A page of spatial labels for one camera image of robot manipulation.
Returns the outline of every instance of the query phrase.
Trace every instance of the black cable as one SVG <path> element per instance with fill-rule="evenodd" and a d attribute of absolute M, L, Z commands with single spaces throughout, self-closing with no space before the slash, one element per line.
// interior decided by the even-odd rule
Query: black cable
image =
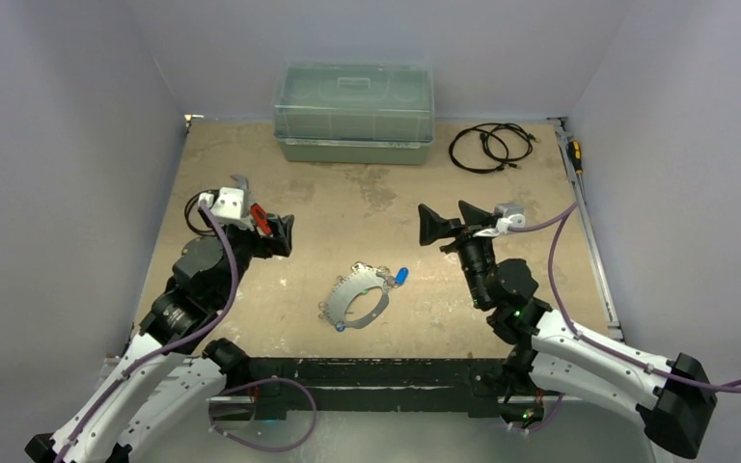
<path fill-rule="evenodd" d="M 493 128 L 490 130 L 485 130 L 482 128 L 488 127 L 490 125 L 494 125 Z M 517 135 L 518 138 L 520 138 L 521 140 L 527 142 L 527 150 L 524 151 L 524 154 L 518 157 L 509 157 L 509 148 L 507 147 L 507 143 L 505 143 L 504 140 L 502 140 L 498 135 L 495 134 L 500 130 L 508 130 Z M 478 169 L 475 167 L 467 167 L 455 158 L 455 154 L 453 154 L 455 143 L 458 142 L 461 137 L 474 131 L 479 133 L 479 139 L 481 140 L 481 149 L 484 151 L 484 154 L 486 154 L 487 157 L 489 157 L 490 159 L 497 161 L 499 163 L 498 166 L 492 169 Z M 501 146 L 504 147 L 504 157 L 496 156 L 495 154 L 493 154 L 493 151 L 490 150 L 490 138 L 496 139 L 501 144 Z M 535 137 L 535 135 L 529 133 L 528 131 L 524 130 L 524 127 L 515 123 L 480 123 L 479 125 L 474 125 L 458 132 L 455 135 L 455 138 L 453 138 L 453 141 L 448 146 L 448 154 L 450 155 L 450 160 L 453 162 L 455 167 L 458 167 L 459 169 L 464 169 L 465 171 L 472 172 L 473 174 L 490 174 L 491 172 L 501 172 L 506 167 L 511 167 L 513 169 L 517 168 L 518 164 L 516 164 L 516 162 L 532 154 L 533 142 L 537 141 L 538 139 Z"/>
<path fill-rule="evenodd" d="M 189 230 L 193 231 L 195 234 L 198 234 L 200 236 L 214 236 L 214 230 L 212 229 L 199 229 L 195 227 L 194 224 L 191 222 L 191 213 L 193 211 L 197 211 L 197 201 L 200 200 L 200 195 L 204 193 L 210 193 L 214 195 L 214 197 L 217 197 L 218 190 L 204 190 L 196 193 L 194 196 L 189 198 L 189 201 L 186 203 L 186 206 L 183 208 L 183 219 L 186 221 L 186 226 L 189 228 Z"/>

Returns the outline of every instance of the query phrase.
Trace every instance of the black metal bar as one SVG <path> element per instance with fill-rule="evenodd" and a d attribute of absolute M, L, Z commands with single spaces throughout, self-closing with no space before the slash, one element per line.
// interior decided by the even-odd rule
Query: black metal bar
<path fill-rule="evenodd" d="M 506 387 L 501 359 L 299 359 L 252 358 L 251 378 L 293 379 L 322 411 L 466 412 L 500 416 Z M 261 386 L 255 418 L 282 420 L 289 410 L 309 410 L 308 400 L 282 384 Z"/>

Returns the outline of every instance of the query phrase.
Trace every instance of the screwdriver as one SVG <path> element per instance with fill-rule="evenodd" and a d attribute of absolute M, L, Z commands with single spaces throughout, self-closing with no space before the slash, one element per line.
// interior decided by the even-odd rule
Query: screwdriver
<path fill-rule="evenodd" d="M 569 162 L 572 163 L 572 168 L 575 169 L 575 174 L 579 177 L 584 172 L 581 167 L 581 145 L 575 140 L 567 143 L 566 155 L 569 156 Z"/>
<path fill-rule="evenodd" d="M 566 144 L 566 157 L 572 163 L 572 169 L 575 171 L 575 178 L 578 180 L 578 187 L 581 188 L 581 196 L 584 197 L 585 204 L 587 195 L 584 192 L 584 179 L 581 177 L 584 168 L 581 166 L 581 145 L 577 141 L 572 140 Z"/>

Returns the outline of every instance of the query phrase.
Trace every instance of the metal ring part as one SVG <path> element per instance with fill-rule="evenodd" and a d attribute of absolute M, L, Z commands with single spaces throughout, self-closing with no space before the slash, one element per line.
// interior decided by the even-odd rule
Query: metal ring part
<path fill-rule="evenodd" d="M 362 262 L 356 262 L 352 268 L 353 273 L 344 277 L 334 286 L 331 295 L 325 300 L 323 313 L 325 318 L 334 326 L 359 329 L 368 326 L 388 307 L 390 287 L 388 286 L 387 276 L 379 269 L 365 265 Z M 376 307 L 362 318 L 346 320 L 345 314 L 350 303 L 360 294 L 376 287 L 382 290 L 382 296 L 376 303 Z"/>

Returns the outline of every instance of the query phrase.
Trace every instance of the coiled black cable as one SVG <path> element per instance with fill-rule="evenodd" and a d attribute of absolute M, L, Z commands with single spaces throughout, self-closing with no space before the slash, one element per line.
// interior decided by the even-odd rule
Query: coiled black cable
<path fill-rule="evenodd" d="M 491 125 L 493 126 L 493 128 L 489 130 L 482 128 Z M 507 143 L 505 143 L 505 141 L 502 140 L 501 137 L 495 134 L 500 130 L 508 130 L 517 135 L 518 138 L 520 138 L 521 140 L 527 142 L 527 150 L 524 151 L 524 154 L 517 157 L 509 157 L 509 148 L 507 146 Z M 479 139 L 481 140 L 481 149 L 484 151 L 484 154 L 486 154 L 487 157 L 494 161 L 497 161 L 499 163 L 498 166 L 492 169 L 478 169 L 475 167 L 465 166 L 464 164 L 459 162 L 458 159 L 455 158 L 455 154 L 453 154 L 455 143 L 461 140 L 463 136 L 467 135 L 470 132 L 479 133 Z M 496 139 L 501 144 L 501 146 L 504 147 L 504 157 L 496 156 L 495 154 L 493 154 L 493 151 L 490 150 L 490 138 Z M 453 141 L 448 146 L 448 154 L 450 155 L 450 160 L 459 169 L 464 169 L 465 171 L 472 172 L 473 174 L 490 174 L 492 172 L 501 172 L 507 167 L 511 167 L 513 169 L 517 168 L 518 164 L 516 164 L 516 162 L 524 159 L 525 157 L 533 153 L 533 142 L 538 142 L 538 139 L 535 137 L 535 135 L 528 132 L 527 130 L 524 130 L 524 127 L 516 123 L 480 123 L 479 125 L 474 125 L 458 132 L 458 134 L 455 135 L 455 138 L 453 138 Z"/>

